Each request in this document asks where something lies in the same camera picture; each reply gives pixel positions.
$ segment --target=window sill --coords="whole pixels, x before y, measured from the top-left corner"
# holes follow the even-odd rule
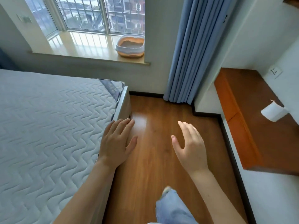
[[[49,40],[44,47],[32,47],[32,53],[150,65],[144,62],[144,56],[119,56],[115,50],[118,39],[119,36],[114,35],[65,31]]]

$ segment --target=hand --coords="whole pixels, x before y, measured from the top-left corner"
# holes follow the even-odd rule
[[[204,141],[197,129],[186,122],[178,121],[185,139],[185,148],[181,149],[177,138],[172,135],[174,151],[185,170],[192,175],[195,172],[209,170],[207,166],[207,153]]]
[[[137,136],[134,136],[126,147],[126,141],[135,121],[129,118],[116,122],[112,121],[105,129],[101,141],[97,162],[102,162],[112,170],[123,163],[137,145]]]

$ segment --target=jeans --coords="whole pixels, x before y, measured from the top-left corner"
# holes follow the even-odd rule
[[[198,224],[174,189],[156,202],[156,218],[162,224]]]

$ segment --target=wooden desk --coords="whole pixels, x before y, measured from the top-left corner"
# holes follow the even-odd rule
[[[299,175],[299,126],[261,114],[271,100],[283,105],[260,74],[222,68],[214,84],[243,168]]]

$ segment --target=bed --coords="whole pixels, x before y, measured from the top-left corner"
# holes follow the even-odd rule
[[[0,223],[52,223],[88,177],[107,124],[130,112],[123,82],[0,70]]]

